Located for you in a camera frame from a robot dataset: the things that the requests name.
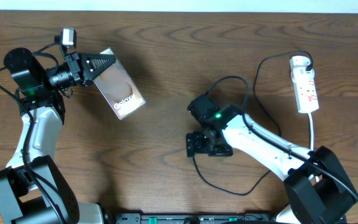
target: wooden table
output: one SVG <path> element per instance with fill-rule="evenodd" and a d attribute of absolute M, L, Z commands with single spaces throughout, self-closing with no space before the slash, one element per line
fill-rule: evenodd
<path fill-rule="evenodd" d="M 273 174 L 247 197 L 218 192 L 198 178 L 186 157 L 185 135 L 199 126 L 186 107 L 217 79 L 239 75 L 252 82 L 263 58 L 292 50 L 307 50 L 314 59 L 320 104 L 313 113 L 315 145 L 336 153 L 358 191 L 358 15 L 0 11 L 0 67 L 11 49 L 37 50 L 65 26 L 76 28 L 79 52 L 111 47 L 147 100 L 121 121 L 95 86 L 76 88 L 74 97 L 65 99 L 55 162 L 79 201 L 102 202 L 112 212 L 282 209 L 287 195 Z M 47 52 L 62 61 L 57 48 Z M 257 93 L 283 137 L 307 146 L 308 118 L 296 110 L 289 58 L 265 63 Z M 11 91 L 17 87 L 8 72 L 0 73 L 0 82 Z M 244 87 L 227 81 L 212 96 L 221 106 L 238 105 Z M 248 109 L 276 131 L 255 100 Z M 0 91 L 0 170 L 13 155 L 21 129 L 16 103 Z M 267 169 L 247 154 L 234 153 L 197 160 L 210 182 L 245 192 Z M 348 218 L 358 221 L 358 206 Z"/>

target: wood grain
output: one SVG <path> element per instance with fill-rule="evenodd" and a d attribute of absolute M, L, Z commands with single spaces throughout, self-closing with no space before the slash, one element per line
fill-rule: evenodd
<path fill-rule="evenodd" d="M 202 183 L 186 158 L 185 134 L 198 129 L 186 107 L 218 78 L 240 75 L 252 82 L 263 58 L 291 50 L 313 56 L 320 102 L 315 145 L 337 154 L 358 190 L 358 15 L 0 11 L 0 67 L 11 49 L 37 50 L 65 26 L 76 28 L 79 52 L 112 47 L 147 100 L 122 121 L 95 86 L 76 88 L 65 100 L 55 162 L 79 201 L 102 202 L 112 212 L 279 211 L 288 199 L 272 174 L 247 197 Z M 57 49 L 48 52 L 59 57 Z M 257 93 L 283 137 L 307 146 L 308 118 L 296 112 L 288 59 L 264 65 Z M 0 82 L 16 89 L 7 72 Z M 221 105 L 238 104 L 243 95 L 235 81 L 212 94 Z M 254 100 L 248 108 L 275 131 Z M 17 105 L 0 91 L 0 169 L 13 155 L 21 128 Z M 208 180 L 236 192 L 245 192 L 266 171 L 239 151 L 197 160 Z M 348 218 L 358 221 L 358 206 Z"/>

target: white cable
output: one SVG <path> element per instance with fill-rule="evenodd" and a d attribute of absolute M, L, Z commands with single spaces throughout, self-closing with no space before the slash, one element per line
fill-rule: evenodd
<path fill-rule="evenodd" d="M 313 119 L 311 113 L 308 113 L 310 123 L 310 150 L 314 151 L 314 131 L 313 131 Z"/>

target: white background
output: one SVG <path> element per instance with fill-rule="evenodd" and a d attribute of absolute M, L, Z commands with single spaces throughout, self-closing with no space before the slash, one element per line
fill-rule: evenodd
<path fill-rule="evenodd" d="M 358 13 L 358 0 L 0 0 L 0 9 Z"/>

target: power strip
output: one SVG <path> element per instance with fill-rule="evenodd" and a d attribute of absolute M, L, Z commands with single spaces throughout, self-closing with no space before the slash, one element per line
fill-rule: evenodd
<path fill-rule="evenodd" d="M 310 65 L 310 59 L 304 56 L 294 56 L 290 60 L 290 65 L 298 112 L 311 113 L 317 110 L 319 106 L 314 85 L 314 70 L 306 71 L 306 67 Z"/>

